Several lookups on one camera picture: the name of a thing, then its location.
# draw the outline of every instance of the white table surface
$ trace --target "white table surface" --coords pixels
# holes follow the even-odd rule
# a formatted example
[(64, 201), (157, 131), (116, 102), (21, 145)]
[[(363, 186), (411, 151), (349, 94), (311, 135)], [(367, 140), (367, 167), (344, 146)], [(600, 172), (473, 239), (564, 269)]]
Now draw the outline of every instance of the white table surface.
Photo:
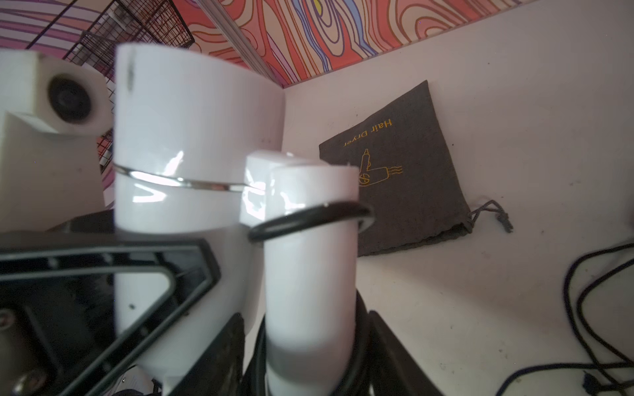
[[(446, 395), (492, 395), (525, 366), (589, 362), (562, 283), (576, 257), (634, 236), (633, 16), (630, 0), (539, 0), (286, 89), (283, 149), (317, 158), (322, 141), (427, 79), (467, 203), (496, 199), (510, 214), (512, 234), (484, 213), (459, 240), (358, 260), (368, 308)], [(630, 257), (591, 261), (573, 293)], [(632, 281), (625, 271), (586, 310), (630, 356)], [(582, 380), (532, 374), (506, 394), (584, 395)]]

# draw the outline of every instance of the black wire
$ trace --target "black wire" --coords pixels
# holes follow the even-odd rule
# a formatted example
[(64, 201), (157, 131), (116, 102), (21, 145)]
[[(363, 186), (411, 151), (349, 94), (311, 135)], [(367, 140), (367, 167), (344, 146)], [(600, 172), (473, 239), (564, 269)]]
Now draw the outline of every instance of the black wire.
[(628, 267), (631, 267), (632, 265), (634, 265), (634, 259), (628, 261), (625, 264), (619, 265), (615, 269), (611, 270), (607, 274), (603, 275), (602, 277), (596, 279), (593, 283), (591, 283), (587, 288), (585, 288), (581, 292), (581, 295), (577, 299), (576, 310), (577, 310), (577, 316), (579, 317), (579, 322), (581, 322), (581, 325), (583, 326), (583, 328), (590, 334), (590, 336), (592, 336), (592, 338), (594, 338), (597, 342), (603, 345), (607, 350), (612, 352), (614, 355), (620, 357), (624, 362), (634, 364), (634, 361), (632, 361), (629, 357), (625, 356), (624, 353), (614, 348), (607, 341), (605, 341), (598, 334), (596, 334), (596, 332), (588, 324), (588, 321), (586, 320), (586, 317), (583, 314), (583, 302), (585, 301), (588, 294), (590, 294), (590, 292), (594, 290), (598, 285), (602, 284), (604, 281), (607, 281), (610, 277), (618, 274), (619, 272), (623, 271), (624, 269)]
[(579, 341), (581, 346), (585, 349), (586, 353), (588, 354), (588, 356), (592, 360), (592, 363), (553, 363), (553, 364), (543, 364), (543, 365), (539, 365), (539, 366), (533, 366), (533, 367), (527, 367), (527, 368), (524, 368), (524, 369), (520, 369), (520, 370), (514, 372), (513, 374), (511, 374), (502, 383), (500, 389), (498, 389), (498, 391), (495, 393), (496, 396), (503, 395), (504, 392), (506, 392), (508, 386), (513, 381), (515, 381), (517, 378), (519, 378), (521, 376), (524, 376), (524, 375), (527, 375), (527, 374), (531, 374), (531, 373), (536, 373), (538, 371), (548, 371), (548, 370), (555, 370), (555, 369), (596, 369), (596, 370), (598, 370), (605, 378), (607, 378), (611, 382), (611, 385), (601, 385), (600, 383), (598, 385), (594, 385), (592, 387), (592, 392), (588, 392), (591, 395), (595, 395), (596, 393), (599, 393), (599, 392), (606, 392), (608, 390), (618, 390), (622, 395), (625, 395), (624, 389), (628, 388), (630, 386), (634, 386), (634, 381), (625, 381), (623, 383), (618, 383), (612, 376), (610, 376), (605, 371), (605, 370), (616, 369), (616, 368), (632, 368), (632, 367), (634, 367), (634, 362), (632, 362), (629, 358), (627, 358), (627, 356), (625, 356), (623, 353), (621, 353), (616, 348), (614, 348), (612, 345), (610, 345), (605, 340), (603, 340), (601, 337), (599, 337), (599, 335), (596, 334), (596, 332), (592, 331), (592, 328), (590, 327), (590, 325), (587, 323), (587, 321), (583, 317), (583, 309), (582, 309), (582, 306), (581, 306), (581, 304), (583, 303), (583, 300), (585, 300), (585, 298), (588, 296), (588, 294), (592, 290), (594, 290), (598, 285), (603, 283), (605, 280), (609, 279), (611, 276), (614, 276), (615, 274), (621, 272), (622, 270), (626, 269), (627, 267), (633, 265), (634, 264), (634, 260), (628, 261), (627, 263), (620, 265), (619, 267), (613, 269), (612, 271), (608, 272), (607, 274), (603, 275), (601, 278), (598, 278), (593, 283), (591, 283), (587, 288), (585, 288), (582, 291), (581, 296), (579, 297), (579, 301), (577, 302), (577, 307), (576, 307), (577, 308), (577, 313), (579, 314), (579, 312), (581, 312), (580, 318), (583, 317), (583, 320), (580, 319), (583, 327), (586, 330), (588, 330), (588, 332), (593, 336), (593, 338), (596, 339), (599, 343), (601, 343), (601, 345), (603, 345), (606, 348), (608, 348), (611, 352), (616, 351), (615, 354), (618, 357), (622, 358), (624, 360), (623, 362), (601, 363), (601, 362), (598, 361), (598, 359), (596, 358), (596, 356), (593, 353), (592, 349), (587, 344), (587, 342), (585, 342), (585, 340), (583, 339), (583, 336), (579, 332), (579, 328), (577, 327), (576, 321), (574, 320), (573, 307), (572, 307), (572, 303), (571, 303), (571, 299), (570, 299), (570, 284), (571, 284), (572, 278), (573, 278), (574, 273), (576, 272), (577, 268), (584, 261), (592, 259), (593, 257), (599, 256), (599, 255), (609, 254), (609, 253), (614, 253), (614, 252), (620, 252), (621, 250), (630, 249), (630, 248), (634, 248), (634, 243), (628, 243), (628, 244), (621, 245), (621, 246), (615, 246), (614, 248), (608, 248), (608, 249), (599, 250), (597, 252), (588, 253), (586, 255), (581, 256), (577, 260), (575, 260), (575, 262), (573, 262), (573, 264), (570, 266), (570, 268), (566, 272), (566, 278), (564, 279), (564, 289), (563, 289), (564, 307), (566, 309), (566, 317), (568, 318), (568, 323), (570, 324), (570, 327), (571, 327), (571, 329), (572, 329), (572, 331), (574, 333), (575, 338), (577, 339), (577, 341)]
[[(581, 347), (586, 351), (586, 353), (590, 357), (590, 360), (597, 366), (597, 370), (601, 373), (601, 375), (603, 375), (613, 385), (618, 384), (618, 381), (614, 379), (614, 377), (612, 377), (610, 374), (608, 374), (604, 368), (600, 367), (600, 362), (598, 361), (597, 356), (594, 354), (594, 352), (592, 351), (592, 348), (590, 348), (588, 343), (583, 339), (583, 336), (581, 335), (581, 332), (579, 331), (579, 328), (577, 327), (577, 322), (574, 320), (573, 305), (570, 299), (570, 284), (573, 280), (574, 273), (577, 271), (577, 268), (579, 268), (579, 266), (584, 261), (592, 259), (596, 256), (620, 252), (621, 250), (625, 250), (629, 248), (634, 248), (634, 243), (628, 243), (626, 245), (615, 246), (614, 248), (603, 249), (597, 252), (592, 252), (592, 253), (583, 255), (580, 258), (578, 258), (570, 266), (570, 268), (568, 269), (568, 272), (566, 273), (566, 278), (564, 279), (564, 308), (566, 309), (566, 317), (568, 318), (568, 323), (570, 324), (574, 337), (577, 339), (577, 341), (579, 341), (579, 344), (581, 344)], [(620, 393), (621, 395), (626, 396), (624, 391), (620, 391)]]
[(266, 325), (264, 321), (266, 318), (262, 318), (260, 328), (257, 331), (256, 347), (254, 348), (254, 356), (251, 358), (254, 364), (253, 380), (251, 382), (252, 395), (266, 396)]
[[(624, 369), (634, 367), (634, 364), (625, 363), (625, 362), (615, 362), (615, 363), (601, 363), (601, 366), (604, 369)], [(539, 371), (549, 371), (549, 370), (558, 370), (558, 369), (579, 369), (579, 370), (594, 370), (597, 368), (597, 365), (594, 363), (551, 363), (551, 364), (540, 364), (539, 366), (531, 366), (525, 367), (523, 369), (517, 370), (502, 383), (500, 389), (495, 392), (495, 396), (502, 396), (504, 392), (506, 392), (507, 388), (513, 381), (517, 378), (537, 373)]]
[(369, 371), (372, 358), (369, 353), (371, 343), (370, 316), (359, 291), (356, 293), (356, 312), (354, 315), (354, 344), (348, 366), (337, 388), (330, 396), (367, 395), (370, 383)]

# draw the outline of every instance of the white plastic part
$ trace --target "white plastic part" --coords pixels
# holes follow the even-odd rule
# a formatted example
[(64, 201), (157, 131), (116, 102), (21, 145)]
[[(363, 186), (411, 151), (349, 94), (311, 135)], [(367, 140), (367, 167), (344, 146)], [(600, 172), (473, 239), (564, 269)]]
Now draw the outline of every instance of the white plastic part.
[(277, 167), (291, 165), (327, 165), (321, 160), (308, 160), (294, 156), (291, 153), (279, 151), (259, 150), (247, 157), (244, 170), (244, 184), (240, 202), (240, 222), (254, 227), (264, 221), (266, 215), (266, 186), (269, 183), (271, 171)]
[[(342, 166), (271, 171), (266, 219), (358, 200), (359, 171)], [(330, 394), (354, 342), (358, 223), (335, 222), (264, 242), (268, 385), (275, 396)]]
[[(33, 51), (0, 50), (0, 232), (44, 231), (104, 209), (96, 136), (112, 127), (105, 79)], [(62, 120), (48, 99), (56, 76), (91, 100), (85, 121)]]
[[(118, 46), (115, 69), (118, 165), (241, 184), (249, 153), (280, 149), (284, 93), (264, 77), (210, 56), (146, 44)], [(245, 330), (252, 326), (261, 262), (247, 241), (248, 229), (238, 223), (241, 194), (161, 186), (117, 174), (115, 199), (119, 229), (203, 237), (220, 266), (218, 284), (138, 360), (176, 386), (231, 315), (241, 312)], [(115, 284), (126, 276), (118, 275)], [(137, 284), (158, 288), (149, 279)], [(139, 298), (117, 288), (115, 321), (129, 323), (126, 307)]]
[[(144, 313), (169, 289), (169, 279), (159, 272), (131, 273), (117, 277), (114, 288), (115, 295), (128, 296), (114, 300), (114, 309), (119, 313), (115, 330), (121, 334), (137, 320), (139, 313)], [(126, 300), (135, 303), (124, 305)]]
[[(0, 108), (39, 132), (97, 137), (112, 128), (106, 80), (95, 70), (35, 51), (0, 50)], [(53, 110), (48, 86), (63, 76), (79, 83), (91, 100), (91, 113), (82, 122), (66, 122)]]

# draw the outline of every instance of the drawstring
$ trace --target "drawstring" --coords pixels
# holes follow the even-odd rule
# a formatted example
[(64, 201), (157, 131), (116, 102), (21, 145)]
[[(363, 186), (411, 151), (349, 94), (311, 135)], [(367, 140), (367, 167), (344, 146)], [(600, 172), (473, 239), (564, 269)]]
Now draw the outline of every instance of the drawstring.
[(506, 213), (504, 209), (502, 209), (500, 204), (494, 200), (488, 201), (487, 203), (485, 203), (478, 209), (475, 209), (473, 212), (469, 213), (469, 219), (471, 220), (471, 224), (475, 224), (478, 216), (480, 216), (480, 213), (484, 211), (497, 213), (495, 218), (498, 219), (498, 221), (502, 223), (502, 226), (504, 227), (504, 231), (508, 233), (513, 232), (513, 224), (511, 224), (511, 221), (508, 219), (508, 213)]

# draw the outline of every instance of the white plastic cylinder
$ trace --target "white plastic cylinder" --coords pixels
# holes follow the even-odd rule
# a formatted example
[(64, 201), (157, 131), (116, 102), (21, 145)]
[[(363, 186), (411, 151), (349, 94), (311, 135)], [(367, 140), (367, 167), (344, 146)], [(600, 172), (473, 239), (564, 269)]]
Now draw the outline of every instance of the white plastic cylinder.
[[(358, 169), (281, 167), (271, 172), (266, 218), (358, 200)], [(266, 358), (273, 396), (325, 396), (354, 343), (358, 223), (335, 222), (264, 242)]]
[[(279, 150), (284, 92), (264, 77), (217, 58), (147, 44), (117, 46), (117, 165), (145, 174), (241, 184), (246, 157)], [(117, 174), (119, 230), (205, 238), (221, 278), (137, 360), (172, 386), (236, 312), (248, 331), (259, 296), (261, 262), (238, 223), (240, 193), (180, 188)], [(122, 331), (160, 295), (145, 276), (115, 277), (115, 321)], [(132, 291), (136, 284), (143, 293)]]

